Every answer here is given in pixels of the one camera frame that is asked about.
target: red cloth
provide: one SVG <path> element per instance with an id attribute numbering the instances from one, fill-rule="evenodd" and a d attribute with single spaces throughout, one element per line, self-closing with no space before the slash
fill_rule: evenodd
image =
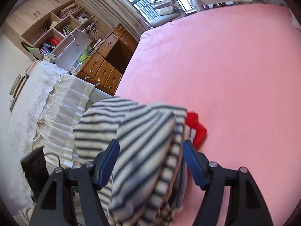
<path id="1" fill-rule="evenodd" d="M 205 127 L 199 123 L 199 115 L 194 112 L 188 112 L 185 120 L 185 124 L 190 127 L 190 129 L 195 129 L 196 134 L 193 140 L 193 146 L 198 150 L 201 147 L 201 143 L 206 136 L 207 130 Z"/>

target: metal bolt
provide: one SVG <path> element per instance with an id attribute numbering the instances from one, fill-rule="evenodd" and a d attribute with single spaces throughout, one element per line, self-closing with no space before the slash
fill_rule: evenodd
<path id="1" fill-rule="evenodd" d="M 247 172 L 248 172 L 248 169 L 247 169 L 246 167 L 241 167 L 241 168 L 240 168 L 240 171 L 241 171 L 242 173 L 247 173 Z"/>
<path id="2" fill-rule="evenodd" d="M 55 173 L 60 173 L 60 172 L 62 172 L 62 171 L 63 171 L 63 169 L 62 169 L 61 167 L 55 168 Z"/>
<path id="3" fill-rule="evenodd" d="M 210 161 L 209 166 L 210 167 L 217 167 L 217 163 L 215 161 Z"/>
<path id="4" fill-rule="evenodd" d="M 93 167 L 93 166 L 94 166 L 94 162 L 93 162 L 93 161 L 87 161 L 87 162 L 85 163 L 85 166 L 86 166 L 87 168 Z"/>

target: chair seat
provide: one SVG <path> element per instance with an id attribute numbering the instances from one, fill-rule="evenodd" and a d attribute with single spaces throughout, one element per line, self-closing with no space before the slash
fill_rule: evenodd
<path id="1" fill-rule="evenodd" d="M 159 27 L 161 25 L 166 24 L 167 22 L 171 22 L 173 19 L 176 19 L 180 16 L 181 14 L 179 12 L 175 12 L 172 14 L 166 14 L 166 15 L 160 15 L 152 20 L 150 23 L 151 27 Z"/>

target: red object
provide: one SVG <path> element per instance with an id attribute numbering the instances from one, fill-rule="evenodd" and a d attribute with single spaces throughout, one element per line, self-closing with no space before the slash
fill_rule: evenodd
<path id="1" fill-rule="evenodd" d="M 190 129 L 195 129 L 196 134 L 193 140 L 193 146 L 198 150 L 201 147 L 201 143 L 206 136 L 207 130 L 205 127 L 199 123 L 199 115 L 194 112 L 188 112 L 185 120 L 185 124 L 190 127 Z"/>
<path id="2" fill-rule="evenodd" d="M 60 44 L 60 42 L 59 42 L 57 39 L 55 39 L 54 37 L 51 37 L 51 38 L 49 39 L 49 41 L 50 41 L 53 45 L 55 45 L 55 46 L 57 46 L 57 45 Z"/>

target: gray office chair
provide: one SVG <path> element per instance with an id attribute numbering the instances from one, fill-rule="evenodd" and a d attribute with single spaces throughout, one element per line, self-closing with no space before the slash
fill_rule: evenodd
<path id="1" fill-rule="evenodd" d="M 166 14 L 166 15 L 159 15 L 158 17 L 154 18 L 152 22 L 150 23 L 151 27 L 159 27 L 160 25 L 164 25 L 167 22 L 174 21 L 176 19 L 180 19 L 186 16 L 185 11 L 183 10 L 182 6 L 179 4 L 178 0 L 170 0 L 170 2 L 152 2 L 149 3 L 146 6 L 149 5 L 158 5 L 154 7 L 153 9 L 161 9 L 165 7 L 172 7 L 173 13 Z"/>

